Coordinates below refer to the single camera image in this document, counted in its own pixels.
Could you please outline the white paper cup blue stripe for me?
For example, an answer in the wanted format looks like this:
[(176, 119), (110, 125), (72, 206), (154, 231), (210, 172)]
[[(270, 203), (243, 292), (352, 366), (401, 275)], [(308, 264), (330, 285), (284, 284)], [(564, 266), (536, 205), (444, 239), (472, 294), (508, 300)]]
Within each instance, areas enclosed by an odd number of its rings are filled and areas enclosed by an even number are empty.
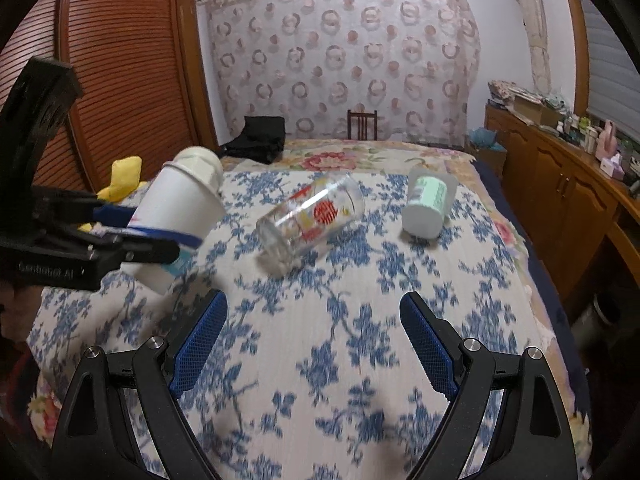
[(124, 263), (122, 270), (153, 292), (166, 294), (225, 214), (220, 193), (214, 193), (173, 161), (165, 162), (128, 228), (147, 237), (174, 240), (180, 255), (168, 264)]

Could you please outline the white plastic cup green label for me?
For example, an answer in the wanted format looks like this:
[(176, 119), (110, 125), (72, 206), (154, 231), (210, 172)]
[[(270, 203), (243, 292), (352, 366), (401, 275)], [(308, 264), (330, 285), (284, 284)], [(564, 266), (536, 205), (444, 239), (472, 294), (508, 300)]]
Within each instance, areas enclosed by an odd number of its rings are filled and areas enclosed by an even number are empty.
[(459, 181), (423, 167), (409, 172), (407, 203), (401, 211), (402, 228), (422, 240), (439, 237), (451, 211)]

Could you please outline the yellow plush toy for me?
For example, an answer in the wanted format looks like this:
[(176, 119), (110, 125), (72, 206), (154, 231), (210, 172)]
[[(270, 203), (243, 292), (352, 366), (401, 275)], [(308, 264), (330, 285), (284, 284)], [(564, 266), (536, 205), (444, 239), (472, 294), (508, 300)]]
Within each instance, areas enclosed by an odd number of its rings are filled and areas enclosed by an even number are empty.
[[(110, 185), (98, 193), (98, 199), (102, 200), (103, 205), (119, 203), (132, 193), (136, 192), (145, 184), (141, 180), (142, 158), (139, 156), (130, 156), (123, 159), (117, 159), (112, 163), (111, 182)], [(78, 226), (78, 230), (82, 232), (90, 232), (96, 223), (86, 223)]]

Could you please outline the white thermos bottle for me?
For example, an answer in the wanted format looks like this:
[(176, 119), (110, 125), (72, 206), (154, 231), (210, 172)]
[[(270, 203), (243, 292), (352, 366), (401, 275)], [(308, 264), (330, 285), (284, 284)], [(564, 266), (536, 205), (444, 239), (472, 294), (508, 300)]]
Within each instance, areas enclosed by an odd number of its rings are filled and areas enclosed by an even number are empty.
[(213, 151), (202, 146), (190, 146), (179, 152), (172, 161), (188, 170), (189, 174), (209, 186), (214, 193), (220, 193), (224, 183), (224, 168)]

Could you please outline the blue floral white bedspread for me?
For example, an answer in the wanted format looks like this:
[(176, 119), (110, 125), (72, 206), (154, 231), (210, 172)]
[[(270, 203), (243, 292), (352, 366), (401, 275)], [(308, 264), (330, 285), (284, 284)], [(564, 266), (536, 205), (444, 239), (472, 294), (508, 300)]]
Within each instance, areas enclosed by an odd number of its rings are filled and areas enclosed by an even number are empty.
[(165, 295), (120, 272), (94, 294), (46, 290), (28, 343), (55, 393), (66, 393), (85, 348), (138, 348), (216, 288), (227, 322), (180, 405), (221, 477), (402, 479), (447, 406), (400, 325), (403, 294), (418, 292), (490, 350), (553, 346), (524, 257), (466, 186), (427, 243), (401, 226), (407, 178), (360, 174), (363, 217), (280, 274), (256, 222), (311, 181), (303, 171), (229, 172), (226, 218)]

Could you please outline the clear glass with red print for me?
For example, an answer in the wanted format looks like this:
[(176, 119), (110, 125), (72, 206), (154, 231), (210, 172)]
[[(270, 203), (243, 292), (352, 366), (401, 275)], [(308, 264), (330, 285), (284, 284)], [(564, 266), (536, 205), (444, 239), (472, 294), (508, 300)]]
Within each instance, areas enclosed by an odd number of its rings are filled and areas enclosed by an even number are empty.
[(359, 182), (351, 174), (322, 174), (257, 220), (257, 262), (262, 270), (282, 276), (365, 210)]

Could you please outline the black bag on bed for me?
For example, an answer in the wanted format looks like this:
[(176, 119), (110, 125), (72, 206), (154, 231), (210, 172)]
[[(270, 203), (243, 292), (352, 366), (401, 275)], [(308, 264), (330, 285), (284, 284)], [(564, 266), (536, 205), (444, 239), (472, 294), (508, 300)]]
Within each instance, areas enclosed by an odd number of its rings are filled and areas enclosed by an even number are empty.
[(245, 116), (241, 133), (220, 148), (221, 156), (246, 158), (270, 165), (284, 150), (285, 119), (281, 116)]

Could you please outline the brown louvered wardrobe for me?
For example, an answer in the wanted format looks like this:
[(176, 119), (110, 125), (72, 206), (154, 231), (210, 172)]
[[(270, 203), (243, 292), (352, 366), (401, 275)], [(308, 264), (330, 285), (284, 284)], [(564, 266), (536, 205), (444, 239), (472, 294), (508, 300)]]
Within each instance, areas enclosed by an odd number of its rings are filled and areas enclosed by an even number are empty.
[(218, 148), (195, 0), (37, 0), (1, 51), (2, 96), (34, 56), (73, 66), (84, 90), (36, 185), (99, 191), (117, 159), (141, 157), (149, 179), (184, 148)]

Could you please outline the pink floral bed quilt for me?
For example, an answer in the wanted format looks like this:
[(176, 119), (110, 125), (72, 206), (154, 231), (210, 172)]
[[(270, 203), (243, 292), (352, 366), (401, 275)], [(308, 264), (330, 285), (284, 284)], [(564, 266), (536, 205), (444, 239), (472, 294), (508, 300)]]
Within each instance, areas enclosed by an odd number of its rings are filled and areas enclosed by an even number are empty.
[(499, 178), (486, 162), (452, 148), (399, 141), (288, 139), (283, 152), (269, 165), (224, 156), (222, 166), (226, 171), (347, 171), (405, 176), (414, 167), (424, 167), (453, 174), (480, 198), (512, 256), (523, 262), (529, 257), (527, 238), (503, 195)]

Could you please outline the brown wooden sideboard cabinet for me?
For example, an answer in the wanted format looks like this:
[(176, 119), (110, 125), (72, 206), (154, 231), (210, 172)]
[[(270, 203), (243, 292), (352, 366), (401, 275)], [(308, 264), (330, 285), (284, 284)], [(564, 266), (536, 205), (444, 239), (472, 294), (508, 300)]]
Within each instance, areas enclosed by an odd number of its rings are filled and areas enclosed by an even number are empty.
[(639, 201), (628, 188), (593, 156), (506, 110), (487, 105), (485, 127), (508, 151), (503, 194), (560, 298), (585, 289), (585, 275), (604, 260), (605, 249), (638, 282)]

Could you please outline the teal cloth by cabinet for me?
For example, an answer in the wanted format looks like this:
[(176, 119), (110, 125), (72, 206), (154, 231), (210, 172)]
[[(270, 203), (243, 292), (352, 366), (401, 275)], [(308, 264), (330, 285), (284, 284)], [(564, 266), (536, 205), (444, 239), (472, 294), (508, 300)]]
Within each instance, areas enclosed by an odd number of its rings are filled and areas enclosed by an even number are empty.
[(498, 134), (487, 128), (476, 128), (468, 134), (468, 145), (476, 150), (505, 152), (506, 149), (498, 142)]

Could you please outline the dark wooden chair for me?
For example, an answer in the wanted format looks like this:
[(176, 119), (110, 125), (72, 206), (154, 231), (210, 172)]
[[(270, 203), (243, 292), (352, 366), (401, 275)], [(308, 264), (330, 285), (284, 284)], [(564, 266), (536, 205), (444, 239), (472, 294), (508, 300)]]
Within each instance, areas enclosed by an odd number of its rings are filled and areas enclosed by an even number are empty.
[(378, 140), (378, 112), (347, 111), (347, 139), (367, 141), (369, 134)]

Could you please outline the tissue box on cabinet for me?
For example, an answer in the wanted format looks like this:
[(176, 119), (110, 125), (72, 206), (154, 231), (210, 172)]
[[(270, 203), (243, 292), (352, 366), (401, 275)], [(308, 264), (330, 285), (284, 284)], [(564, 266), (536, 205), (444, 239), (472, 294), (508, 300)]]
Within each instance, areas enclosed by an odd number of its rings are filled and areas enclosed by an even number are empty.
[(600, 162), (600, 170), (609, 178), (617, 181), (623, 181), (625, 171), (620, 164), (620, 153), (616, 153), (611, 157), (603, 157)]

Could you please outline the pink bottle on cabinet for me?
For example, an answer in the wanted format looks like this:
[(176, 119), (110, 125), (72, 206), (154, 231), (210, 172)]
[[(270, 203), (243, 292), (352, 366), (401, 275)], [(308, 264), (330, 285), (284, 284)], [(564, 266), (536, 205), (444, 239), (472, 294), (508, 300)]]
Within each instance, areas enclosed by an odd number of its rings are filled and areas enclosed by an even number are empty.
[(616, 125), (614, 122), (607, 120), (604, 124), (604, 128), (598, 136), (598, 143), (596, 148), (596, 159), (602, 162), (605, 158), (612, 158), (617, 152), (617, 138), (616, 138)]

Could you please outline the grey window roller blind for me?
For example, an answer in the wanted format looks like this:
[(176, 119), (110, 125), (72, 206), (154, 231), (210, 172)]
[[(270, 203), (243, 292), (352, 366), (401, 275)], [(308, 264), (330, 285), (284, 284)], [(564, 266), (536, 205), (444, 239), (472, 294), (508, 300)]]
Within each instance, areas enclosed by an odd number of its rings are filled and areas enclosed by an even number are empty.
[(590, 0), (580, 0), (589, 52), (588, 110), (639, 141), (639, 73), (612, 27)]

